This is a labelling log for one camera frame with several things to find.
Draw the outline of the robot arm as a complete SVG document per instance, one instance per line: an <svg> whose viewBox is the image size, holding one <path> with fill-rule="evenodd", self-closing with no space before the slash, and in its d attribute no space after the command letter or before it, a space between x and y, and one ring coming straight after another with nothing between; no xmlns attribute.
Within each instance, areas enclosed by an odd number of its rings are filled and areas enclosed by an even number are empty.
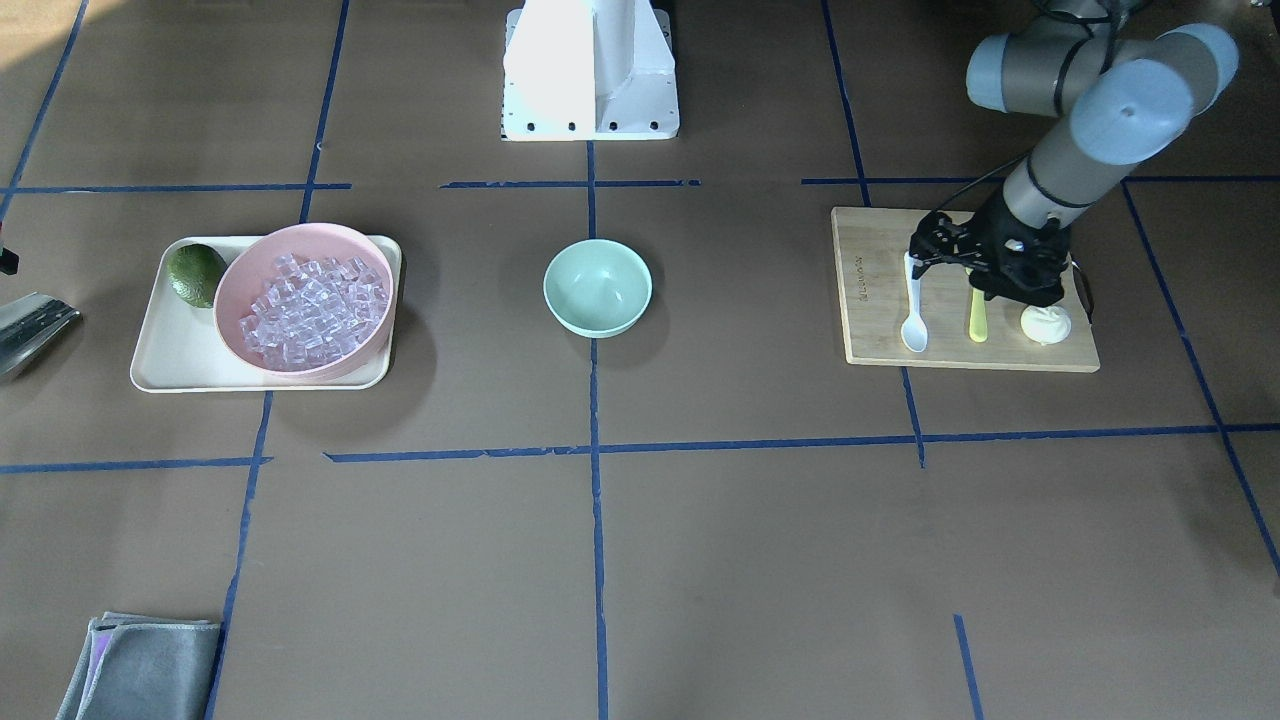
<svg viewBox="0 0 1280 720"><path fill-rule="evenodd" d="M1057 304L1073 223L1229 87L1240 63L1229 32L1192 23L1151 41L1124 41L1120 32L1137 8L1039 1L1024 31L980 41L966 67L969 99L1055 123L1011 161L969 220L955 222L942 208L920 219L904 258L913 297L932 266L956 264L984 299Z"/></svg>

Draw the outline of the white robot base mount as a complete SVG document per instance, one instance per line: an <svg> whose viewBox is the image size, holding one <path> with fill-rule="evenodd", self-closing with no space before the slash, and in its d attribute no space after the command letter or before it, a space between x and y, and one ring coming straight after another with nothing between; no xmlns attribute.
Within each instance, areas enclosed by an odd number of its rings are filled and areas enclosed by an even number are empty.
<svg viewBox="0 0 1280 720"><path fill-rule="evenodd" d="M506 141L678 135L672 19L650 1L526 1L506 17L503 69Z"/></svg>

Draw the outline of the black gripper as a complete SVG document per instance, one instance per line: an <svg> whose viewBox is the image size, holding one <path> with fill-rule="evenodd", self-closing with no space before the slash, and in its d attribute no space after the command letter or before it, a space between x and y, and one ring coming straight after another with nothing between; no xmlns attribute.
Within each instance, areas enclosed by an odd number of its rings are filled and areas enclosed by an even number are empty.
<svg viewBox="0 0 1280 720"><path fill-rule="evenodd" d="M1065 296L1070 238L1070 229L1056 218L1039 228L1023 223L1002 197L987 199L964 225L943 211L929 211L911 233L908 277L920 281L932 266L963 264L968 241L975 251L977 287L988 297L1047 307Z"/></svg>

